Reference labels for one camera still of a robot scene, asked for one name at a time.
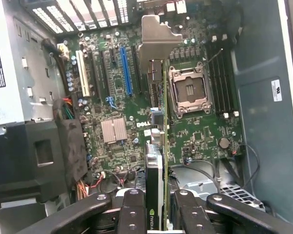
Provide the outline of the coin cell battery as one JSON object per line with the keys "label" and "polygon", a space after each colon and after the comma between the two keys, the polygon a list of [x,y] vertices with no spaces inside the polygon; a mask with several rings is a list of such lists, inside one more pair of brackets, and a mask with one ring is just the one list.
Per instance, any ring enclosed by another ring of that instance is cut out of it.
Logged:
{"label": "coin cell battery", "polygon": [[230,140],[226,137],[222,137],[218,140],[218,146],[223,149],[223,150],[226,150],[230,147]]}

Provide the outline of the silver chipset heatsink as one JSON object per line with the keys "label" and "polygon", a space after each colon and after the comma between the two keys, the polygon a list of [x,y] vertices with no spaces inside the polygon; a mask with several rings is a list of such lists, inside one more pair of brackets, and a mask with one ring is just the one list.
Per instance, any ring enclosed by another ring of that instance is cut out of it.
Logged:
{"label": "silver chipset heatsink", "polygon": [[101,122],[104,143],[127,139],[126,123],[123,117]]}

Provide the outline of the green Dell motherboard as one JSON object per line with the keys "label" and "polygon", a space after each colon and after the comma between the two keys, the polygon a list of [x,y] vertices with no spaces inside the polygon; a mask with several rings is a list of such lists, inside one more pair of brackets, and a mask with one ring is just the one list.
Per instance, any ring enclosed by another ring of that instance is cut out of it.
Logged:
{"label": "green Dell motherboard", "polygon": [[[167,59],[177,69],[203,65],[221,48],[223,51],[207,66],[212,96],[211,113],[195,112],[178,119],[168,94],[168,143],[170,167],[196,164],[210,166],[212,177],[219,181],[219,165],[223,164],[234,181],[244,185],[242,170],[233,164],[242,155],[242,126],[239,116],[234,79],[231,69],[231,39],[225,22],[213,16],[194,14],[175,16],[166,23],[182,40],[172,49]],[[144,160],[144,145],[150,139],[153,91],[139,62],[142,27],[138,21],[100,31],[80,32],[64,39],[70,61],[66,64],[70,96],[63,100],[57,112],[61,118],[80,121],[86,147],[86,160],[92,173],[89,185],[113,192],[109,181],[117,185],[129,183]],[[126,93],[120,48],[126,48],[130,67],[133,95]],[[90,88],[90,97],[82,94],[75,51],[82,51]],[[101,122],[123,117],[127,139],[104,143]],[[230,147],[218,146],[226,137]]]}

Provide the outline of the black open PC case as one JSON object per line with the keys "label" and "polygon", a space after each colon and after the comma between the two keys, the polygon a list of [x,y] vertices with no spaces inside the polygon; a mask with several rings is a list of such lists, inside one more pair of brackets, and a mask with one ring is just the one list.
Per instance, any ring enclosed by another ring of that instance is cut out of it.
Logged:
{"label": "black open PC case", "polygon": [[[238,185],[223,164],[219,165],[219,181],[212,177],[209,165],[168,164],[167,230],[147,234],[185,234],[174,226],[173,193],[179,189],[202,200],[214,193],[225,194],[293,225],[293,0],[19,1],[52,35],[42,45],[56,62],[64,96],[53,101],[51,121],[71,120],[57,115],[70,96],[65,38],[134,21],[142,26],[145,15],[158,15],[165,24],[168,18],[197,13],[224,20],[231,39],[231,69],[243,136],[243,153],[233,167],[242,170],[244,185]],[[129,183],[109,181],[107,186],[114,187],[113,192],[91,187],[88,168],[70,191],[49,201],[27,198],[0,203],[0,234],[17,234],[94,193],[110,194],[115,200],[112,208],[119,208],[125,190],[138,188],[146,195],[145,169],[144,158]]]}

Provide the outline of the CPU socket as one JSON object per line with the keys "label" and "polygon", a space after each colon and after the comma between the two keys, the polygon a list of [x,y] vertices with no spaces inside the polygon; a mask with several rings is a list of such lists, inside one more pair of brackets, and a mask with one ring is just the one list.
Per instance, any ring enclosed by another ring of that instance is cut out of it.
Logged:
{"label": "CPU socket", "polygon": [[178,119],[195,112],[211,113],[212,96],[209,78],[202,62],[195,67],[169,67],[168,83],[173,110]]}

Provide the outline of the black plastic fan shroud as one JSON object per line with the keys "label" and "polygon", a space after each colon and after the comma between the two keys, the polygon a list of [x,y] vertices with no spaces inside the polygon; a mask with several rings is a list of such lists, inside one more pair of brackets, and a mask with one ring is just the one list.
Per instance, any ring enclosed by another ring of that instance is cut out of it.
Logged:
{"label": "black plastic fan shroud", "polygon": [[49,201],[70,191],[87,171],[76,119],[15,125],[0,135],[0,203]]}

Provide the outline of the blue expansion slot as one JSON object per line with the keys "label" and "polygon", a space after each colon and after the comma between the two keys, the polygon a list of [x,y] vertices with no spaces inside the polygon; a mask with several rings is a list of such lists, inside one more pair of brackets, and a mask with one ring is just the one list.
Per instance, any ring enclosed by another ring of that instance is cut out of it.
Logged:
{"label": "blue expansion slot", "polygon": [[120,55],[121,55],[122,66],[123,66],[123,73],[124,73],[124,79],[125,79],[125,85],[126,85],[126,93],[129,97],[131,97],[133,95],[133,89],[132,89],[132,84],[131,84],[130,67],[128,64],[128,58],[127,58],[125,47],[120,48]]}

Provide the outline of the white expansion slot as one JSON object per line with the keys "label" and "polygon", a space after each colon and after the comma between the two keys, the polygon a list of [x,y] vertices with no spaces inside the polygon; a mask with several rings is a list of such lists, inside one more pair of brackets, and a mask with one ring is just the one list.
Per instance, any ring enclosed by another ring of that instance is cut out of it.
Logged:
{"label": "white expansion slot", "polygon": [[90,88],[89,88],[88,79],[87,79],[83,52],[78,50],[78,51],[75,51],[75,54],[77,59],[79,75],[80,75],[82,94],[84,97],[90,97]]}

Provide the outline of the socket locking lever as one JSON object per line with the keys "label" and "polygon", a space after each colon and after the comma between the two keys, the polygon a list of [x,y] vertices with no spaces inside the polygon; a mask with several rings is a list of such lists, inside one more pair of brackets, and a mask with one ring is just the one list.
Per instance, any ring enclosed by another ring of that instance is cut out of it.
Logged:
{"label": "socket locking lever", "polygon": [[207,62],[205,63],[204,66],[207,66],[214,58],[216,58],[221,52],[223,51],[223,48],[221,48],[215,55],[213,55]]}

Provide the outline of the grey power supply unit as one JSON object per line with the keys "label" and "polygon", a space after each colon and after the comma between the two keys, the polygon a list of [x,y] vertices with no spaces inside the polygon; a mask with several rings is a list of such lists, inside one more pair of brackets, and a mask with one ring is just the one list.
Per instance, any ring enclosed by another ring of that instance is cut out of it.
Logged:
{"label": "grey power supply unit", "polygon": [[0,0],[0,135],[9,126],[53,119],[53,101],[64,96],[64,86],[42,45],[51,38],[19,0]]}

